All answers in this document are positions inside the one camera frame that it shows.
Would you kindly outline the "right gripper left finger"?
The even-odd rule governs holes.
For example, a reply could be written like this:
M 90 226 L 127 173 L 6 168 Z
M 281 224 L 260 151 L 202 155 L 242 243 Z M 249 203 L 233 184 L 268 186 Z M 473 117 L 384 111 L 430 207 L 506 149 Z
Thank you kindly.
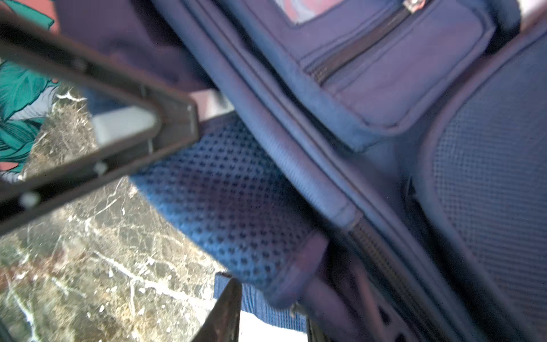
M 238 342 L 242 283 L 230 279 L 192 342 Z

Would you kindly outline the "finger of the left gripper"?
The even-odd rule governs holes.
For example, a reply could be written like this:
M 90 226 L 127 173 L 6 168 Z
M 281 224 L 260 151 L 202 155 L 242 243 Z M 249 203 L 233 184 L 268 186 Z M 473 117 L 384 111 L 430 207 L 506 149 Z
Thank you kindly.
M 199 139 L 197 104 L 133 68 L 14 15 L 1 14 L 1 56 L 94 95 L 98 148 L 1 186 L 1 233 L 165 158 Z

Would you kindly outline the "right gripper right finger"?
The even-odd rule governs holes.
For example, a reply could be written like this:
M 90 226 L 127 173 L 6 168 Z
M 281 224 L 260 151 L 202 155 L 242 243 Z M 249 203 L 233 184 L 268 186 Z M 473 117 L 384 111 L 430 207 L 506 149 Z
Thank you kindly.
M 306 319 L 306 334 L 308 342 L 329 342 L 329 337 L 319 325 L 309 318 Z

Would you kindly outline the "navy blue student backpack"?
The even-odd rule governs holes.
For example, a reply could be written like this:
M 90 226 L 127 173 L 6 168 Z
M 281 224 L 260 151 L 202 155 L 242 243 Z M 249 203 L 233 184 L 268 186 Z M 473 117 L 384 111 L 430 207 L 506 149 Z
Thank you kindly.
M 132 175 L 332 341 L 546 340 L 545 1 L 58 1 L 61 32 L 191 93 Z

